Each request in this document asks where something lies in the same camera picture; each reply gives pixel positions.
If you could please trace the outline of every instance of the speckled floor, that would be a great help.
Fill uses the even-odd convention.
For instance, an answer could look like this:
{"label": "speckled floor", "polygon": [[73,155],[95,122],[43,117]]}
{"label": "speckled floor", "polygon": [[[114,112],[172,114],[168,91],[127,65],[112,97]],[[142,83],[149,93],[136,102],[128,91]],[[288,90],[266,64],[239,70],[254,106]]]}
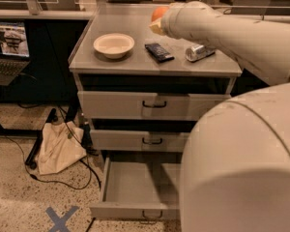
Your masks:
{"label": "speckled floor", "polygon": [[[24,109],[17,105],[0,105],[0,123],[6,129],[39,130],[51,108],[39,106]],[[100,191],[95,176],[92,175],[87,188],[80,190],[32,179],[27,170],[40,180],[61,181],[75,188],[84,187],[90,178],[89,169],[81,162],[53,175],[40,176],[37,169],[26,170],[24,161],[34,142],[34,139],[0,138],[0,232],[181,231],[179,220],[146,224],[138,220],[119,219],[96,219],[87,230],[92,219],[89,206],[99,200]],[[90,156],[88,162],[102,177],[99,159]]]}

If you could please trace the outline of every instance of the black cable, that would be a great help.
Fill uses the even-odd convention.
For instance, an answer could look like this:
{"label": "black cable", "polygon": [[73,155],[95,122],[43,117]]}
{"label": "black cable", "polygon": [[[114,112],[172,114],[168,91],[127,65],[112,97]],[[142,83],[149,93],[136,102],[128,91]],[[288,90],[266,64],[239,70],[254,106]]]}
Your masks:
{"label": "black cable", "polygon": [[19,75],[28,76],[28,77],[34,79],[35,81],[39,81],[35,76],[33,76],[29,73],[21,72]]}
{"label": "black cable", "polygon": [[[59,108],[59,111],[60,111],[61,117],[64,118],[64,115],[63,115],[63,113],[62,113],[62,111],[61,111],[60,108]],[[66,122],[64,122],[64,123],[65,123],[67,129],[69,130],[70,134],[72,135],[72,137],[74,137],[74,139],[76,140],[76,142],[79,143],[79,145],[81,145],[81,142],[74,136],[74,132],[69,128],[69,126],[67,125]]]}
{"label": "black cable", "polygon": [[68,114],[68,112],[67,112],[64,108],[61,107],[61,105],[58,105],[58,108],[59,108],[61,111],[63,111],[66,115]]}
{"label": "black cable", "polygon": [[83,163],[85,166],[87,166],[92,172],[93,174],[96,176],[96,179],[98,181],[98,184],[99,184],[99,190],[101,190],[101,180],[97,174],[97,172],[87,163],[85,163],[82,159],[80,160],[81,163]]}
{"label": "black cable", "polygon": [[86,229],[85,232],[89,232],[89,230],[90,230],[90,228],[91,228],[91,226],[93,225],[93,223],[94,223],[95,220],[96,220],[95,217],[93,217],[93,218],[91,219],[91,222],[89,223],[89,225],[88,225],[88,227],[87,227],[87,229]]}
{"label": "black cable", "polygon": [[71,186],[71,185],[69,185],[69,184],[67,184],[67,183],[61,182],[61,181],[43,181],[43,180],[38,179],[37,176],[35,176],[34,174],[31,174],[31,173],[28,171],[27,166],[26,166],[26,164],[25,164],[25,158],[24,158],[25,154],[24,154],[22,148],[20,147],[20,145],[19,145],[16,141],[14,141],[14,140],[12,140],[11,138],[9,138],[8,136],[5,136],[5,137],[6,137],[7,139],[9,139],[10,141],[12,141],[13,143],[15,143],[15,144],[18,146],[18,148],[20,149],[20,151],[21,151],[21,153],[22,153],[22,158],[23,158],[23,162],[24,162],[25,170],[26,170],[26,172],[28,173],[28,175],[29,175],[32,179],[34,179],[34,180],[36,180],[36,181],[38,181],[38,182],[42,182],[42,183],[57,183],[57,184],[62,184],[62,185],[67,186],[68,188],[76,189],[76,190],[86,189],[86,188],[88,187],[88,185],[90,184],[91,179],[92,179],[92,175],[91,175],[92,171],[91,171],[91,169],[90,169],[89,167],[88,167],[88,169],[89,169],[89,173],[90,173],[90,175],[89,175],[89,180],[88,180],[87,184],[86,184],[84,187],[82,187],[82,188],[75,188],[75,187],[73,187],[73,186]]}
{"label": "black cable", "polygon": [[30,108],[35,108],[35,107],[41,106],[41,104],[32,104],[32,105],[26,106],[26,105],[23,105],[21,103],[18,103],[17,105],[23,109],[30,109]]}

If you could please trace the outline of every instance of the canvas bag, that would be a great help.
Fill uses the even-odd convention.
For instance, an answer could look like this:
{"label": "canvas bag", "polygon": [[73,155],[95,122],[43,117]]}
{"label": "canvas bag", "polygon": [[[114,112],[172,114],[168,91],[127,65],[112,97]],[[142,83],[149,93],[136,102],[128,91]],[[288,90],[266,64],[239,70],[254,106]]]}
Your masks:
{"label": "canvas bag", "polygon": [[84,158],[86,150],[79,144],[83,134],[84,130],[72,121],[60,125],[45,123],[37,160],[40,174],[59,173]]}

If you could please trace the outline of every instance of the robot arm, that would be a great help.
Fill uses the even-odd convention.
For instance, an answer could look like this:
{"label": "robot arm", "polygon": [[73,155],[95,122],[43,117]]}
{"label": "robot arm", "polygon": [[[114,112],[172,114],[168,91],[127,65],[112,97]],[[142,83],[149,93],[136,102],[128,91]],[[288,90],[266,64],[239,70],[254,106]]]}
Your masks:
{"label": "robot arm", "polygon": [[215,47],[275,85],[220,103],[193,128],[181,165],[182,231],[290,232],[290,24],[192,2],[151,28]]}
{"label": "robot arm", "polygon": [[154,32],[217,48],[269,85],[290,82],[290,24],[224,15],[201,2],[173,4],[156,22]]}

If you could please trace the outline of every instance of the orange object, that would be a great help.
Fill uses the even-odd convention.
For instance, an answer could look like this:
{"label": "orange object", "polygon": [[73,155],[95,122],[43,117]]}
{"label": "orange object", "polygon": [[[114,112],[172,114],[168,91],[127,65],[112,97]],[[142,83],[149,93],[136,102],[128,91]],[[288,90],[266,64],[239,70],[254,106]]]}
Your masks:
{"label": "orange object", "polygon": [[152,21],[161,18],[169,8],[166,6],[156,8],[152,13]]}

